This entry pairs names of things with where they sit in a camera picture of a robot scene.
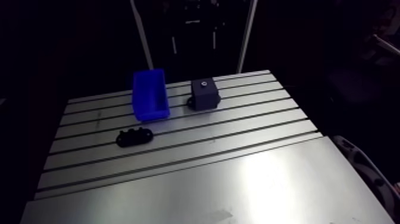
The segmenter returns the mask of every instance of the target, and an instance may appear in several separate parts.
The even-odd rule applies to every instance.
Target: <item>blue plastic bin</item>
[[[133,74],[132,106],[140,121],[166,118],[170,115],[163,69]]]

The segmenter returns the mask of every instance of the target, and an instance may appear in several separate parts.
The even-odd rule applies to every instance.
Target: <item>metal surface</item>
[[[393,222],[332,142],[318,138],[32,201],[21,223]]]
[[[269,71],[213,78],[221,102],[192,111],[190,82],[167,85],[170,117],[142,123],[131,93],[75,99],[58,128],[36,198],[99,188],[321,136]],[[120,130],[145,127],[153,141],[120,148]]]
[[[276,89],[281,89],[282,86],[277,83],[265,83],[260,85],[261,88],[265,91],[272,91]],[[220,92],[220,96],[222,97],[221,104],[218,105],[218,108],[214,111],[224,110],[227,108],[238,107],[243,105],[249,105],[256,102],[268,101],[268,100],[275,100],[275,99],[282,99],[282,98],[289,98],[289,95],[286,91],[274,91],[274,92],[264,92],[260,94],[253,94],[253,95],[245,95],[243,97],[236,97],[242,94],[251,94],[254,91],[257,91],[257,85],[254,87],[246,86],[241,87],[239,89],[231,88],[222,90]],[[187,116],[191,114],[199,114],[204,112],[196,112],[188,109],[184,103],[188,100],[190,96],[185,97],[174,97],[169,99],[170,108],[170,117],[169,118],[176,118],[181,116]],[[132,125],[141,124],[140,121],[136,120],[135,116],[132,116],[133,110],[132,106],[129,105],[130,114],[126,116],[118,116],[115,118],[110,119],[102,119],[102,120],[94,120],[92,122],[85,122],[77,125],[68,125],[64,127],[60,127],[57,130],[56,138],[62,138],[66,136],[72,135],[79,135],[83,133],[91,133],[91,132],[98,132],[102,130],[118,128],[118,127],[128,127]]]
[[[272,91],[276,89],[282,89],[283,87],[279,82],[268,82],[260,83],[250,86],[234,87],[229,89],[222,89],[222,93],[225,97],[236,97],[240,95],[246,95],[256,92]],[[168,103],[170,107],[176,107],[185,103],[185,101],[190,97],[189,94],[180,97],[170,97]],[[122,115],[132,115],[132,105],[130,103],[115,106],[111,108],[101,108],[98,110],[66,114],[62,117],[61,125],[71,125],[74,123],[88,122],[99,119],[106,119],[111,117],[117,117]]]
[[[265,117],[264,119],[269,120],[268,124],[273,124],[273,122],[279,123],[279,122],[289,122],[298,119],[305,119],[306,115],[301,110],[299,109],[290,110],[296,107],[297,104],[292,99],[287,99],[283,101],[257,104],[232,110],[224,110],[224,111],[214,112],[211,114],[201,114],[194,118],[183,117],[181,119],[171,120],[168,123],[168,125],[165,125],[162,122],[161,123],[158,122],[158,123],[150,123],[148,125],[141,125],[141,127],[152,130],[153,134],[159,136],[158,139],[161,141],[159,145],[161,145],[162,147],[166,147],[169,146],[171,142],[175,142],[174,144],[179,145],[189,141],[191,138],[186,138],[185,136],[189,135],[192,132],[199,132],[204,130],[204,132],[208,132],[208,134],[212,135],[213,137],[219,136],[221,134],[226,134],[226,131],[223,130],[223,127],[230,124],[227,123],[229,121],[233,122],[233,123],[231,122],[232,125],[236,125],[237,122],[241,122],[243,124],[239,128],[229,130],[230,133],[246,130],[246,127],[248,126],[250,126],[251,128],[257,128],[258,126],[251,124],[251,122],[253,120],[256,120],[257,117],[253,119],[245,119],[245,118],[260,116],[262,114],[274,113],[263,116]],[[289,110],[289,111],[277,113],[277,111],[283,111],[283,110]],[[118,131],[108,133],[107,136],[104,135],[105,137],[103,139],[105,140],[105,142],[107,139],[113,141],[115,140],[115,134],[118,135]],[[172,137],[174,136],[180,136],[180,137],[178,139],[172,139]],[[156,139],[148,144],[145,144],[146,148],[149,149],[159,148],[160,147],[159,145],[157,145]],[[119,149],[118,146],[112,145],[112,146],[103,146],[101,151],[99,151],[98,148],[89,148],[86,150],[79,150],[76,152],[56,154],[48,157],[45,164],[45,169],[53,169],[56,167],[68,166],[70,164],[75,164],[75,163],[84,163],[86,161],[91,161],[94,159],[99,160],[103,158],[108,158],[111,157],[112,155],[106,153],[107,152],[106,148],[111,148],[111,147],[117,149],[116,150],[118,152],[117,155],[132,153],[129,150],[129,148],[125,148],[125,150],[122,151]],[[134,152],[141,151],[141,148],[142,148],[141,146],[133,147]],[[83,156],[83,154],[89,155],[90,159]]]
[[[228,89],[235,86],[245,86],[245,85],[257,84],[263,82],[272,82],[272,81],[275,81],[275,77],[271,74],[265,74],[261,76],[250,76],[250,77],[230,79],[230,80],[218,80],[215,82],[215,85],[218,87],[218,89]],[[189,94],[190,94],[190,85],[167,89],[167,95],[170,98],[181,95],[189,95]],[[96,110],[99,108],[130,104],[131,101],[132,101],[132,96],[125,95],[122,97],[106,98],[96,101],[79,102],[75,104],[69,104],[65,108],[64,113],[65,114],[77,113],[81,111]]]
[[[269,74],[269,73],[270,73],[269,70],[252,71],[252,72],[241,73],[241,74],[230,74],[228,76],[214,77],[214,80],[217,81],[217,80],[235,79],[238,77],[248,77],[248,76],[255,76],[255,75]],[[187,86],[187,85],[190,85],[190,81],[166,84],[166,88],[169,89],[169,88],[175,88],[175,87]],[[126,91],[120,91],[120,92],[112,92],[112,93],[108,93],[108,94],[100,94],[100,95],[94,95],[94,96],[89,96],[89,97],[70,99],[70,100],[68,100],[68,103],[74,104],[77,102],[92,101],[92,100],[97,100],[97,99],[119,97],[119,96],[123,96],[123,95],[131,95],[131,94],[132,94],[132,90],[126,90]]]
[[[260,151],[265,151],[281,147],[284,145],[290,145],[296,142],[302,142],[319,137],[322,137],[321,133],[305,132],[300,134],[297,133],[296,135],[292,136],[290,136],[289,133],[287,133],[287,136],[276,139],[274,141],[263,142],[262,144],[258,144],[257,140],[255,139],[254,144],[256,146],[247,148],[236,148],[237,145],[235,145],[234,142],[230,141],[231,138],[226,137],[224,139],[215,140],[218,142],[215,143],[215,145],[220,145],[220,144],[233,145],[233,148],[230,148],[230,145],[225,145],[226,150],[224,151],[224,153],[210,154],[211,156],[209,157],[200,157],[196,158],[196,160],[188,160],[182,163],[168,164],[168,166],[152,167],[151,169],[140,170],[139,172],[125,173],[124,175],[115,175],[106,179],[97,179],[95,181],[85,182],[78,185],[70,185],[64,188],[47,189],[46,191],[37,192],[35,198],[38,199],[38,198],[53,197],[55,195],[63,195],[72,192],[79,192],[87,189],[97,188],[98,186],[107,186],[115,183],[121,183],[126,181],[132,181],[135,179],[145,178],[148,176],[160,175],[163,173],[187,169],[188,167],[195,167],[203,164],[215,163],[218,161],[227,160],[229,158],[235,158],[243,155],[253,154]],[[209,143],[210,141],[204,143],[198,143],[197,146],[202,147],[198,148],[198,150],[204,149],[204,145],[207,146],[207,144]]]
[[[236,145],[238,145],[238,148],[242,147],[242,144],[249,145],[249,144],[256,144],[260,143],[262,141],[271,141],[274,138],[279,139],[285,136],[291,136],[291,135],[296,135],[298,133],[304,133],[304,132],[311,132],[315,130],[314,125],[309,122],[309,121],[303,121],[303,122],[296,122],[293,124],[288,124],[288,125],[282,125],[279,127],[271,127],[270,130],[265,130],[266,133],[269,134],[269,136],[265,136],[263,134],[260,134],[262,132],[256,132],[253,134],[249,134],[248,136],[255,135],[255,139],[242,139],[241,137],[246,136],[246,135],[239,135],[235,136],[235,138],[230,138],[232,142],[234,142]],[[183,138],[190,138],[191,141],[195,141],[201,138],[204,138],[203,141],[205,141],[205,144],[202,144],[203,147],[210,147],[210,149],[214,148],[214,144],[217,140],[214,139],[207,139],[209,135],[205,133],[206,130],[203,130],[200,132],[200,137],[198,136],[192,136],[189,134],[193,133],[187,133]],[[40,182],[39,182],[39,189],[41,188],[48,188],[51,186],[60,186],[60,185],[65,185],[65,184],[75,184],[79,183],[81,181],[88,181],[91,179],[97,179],[97,178],[106,178],[110,175],[116,175],[116,174],[123,174],[126,172],[134,172],[135,169],[143,169],[144,167],[140,166],[138,167],[138,160],[135,155],[137,155],[136,151],[146,151],[146,150],[151,150],[152,147],[160,147],[161,145],[164,145],[164,142],[162,140],[168,140],[168,138],[160,138],[158,142],[154,142],[154,146],[152,145],[142,145],[141,148],[138,148],[137,150],[135,148],[132,148],[131,151],[125,151],[123,153],[127,154],[127,152],[130,152],[131,155],[128,157],[117,157],[117,158],[112,158],[112,160],[107,160],[107,161],[102,161],[100,163],[93,163],[93,164],[88,164],[86,166],[78,166],[78,167],[71,167],[69,169],[63,169],[63,170],[57,170],[54,172],[47,172],[42,174],[40,177]],[[169,143],[165,142],[165,145],[173,145],[175,142]],[[201,153],[201,156],[207,155],[207,150],[203,149],[201,150],[202,147],[198,147],[198,144],[192,144],[192,145],[185,145],[181,146],[179,150],[177,150],[179,146],[176,145],[173,148],[170,149],[165,149],[165,150],[160,150],[159,152],[161,153],[153,153],[150,154],[146,162],[148,165],[147,167],[151,166],[158,166],[161,164],[160,160],[156,158],[155,155],[158,154],[169,154],[171,153],[172,158],[170,157],[165,157],[162,156],[160,159],[163,160],[163,164],[168,164],[168,163],[174,163],[177,161],[185,161],[187,159],[193,159],[196,157],[199,157],[198,153]],[[103,150],[104,152],[99,152],[104,154],[121,154],[121,150],[115,147],[108,147],[108,149],[98,149]],[[177,151],[184,151],[184,154],[179,154],[176,153]],[[217,151],[214,151],[213,153],[220,153],[225,151],[224,148],[218,148]]]

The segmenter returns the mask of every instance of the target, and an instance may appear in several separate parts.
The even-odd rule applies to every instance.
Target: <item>black bracket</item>
[[[138,130],[129,129],[127,132],[120,131],[115,142],[119,147],[129,147],[141,145],[153,140],[153,132],[150,129],[139,128]]]

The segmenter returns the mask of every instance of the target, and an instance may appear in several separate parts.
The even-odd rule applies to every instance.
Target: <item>black block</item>
[[[193,110],[209,110],[217,108],[221,98],[212,78],[192,81],[192,97],[187,105]]]

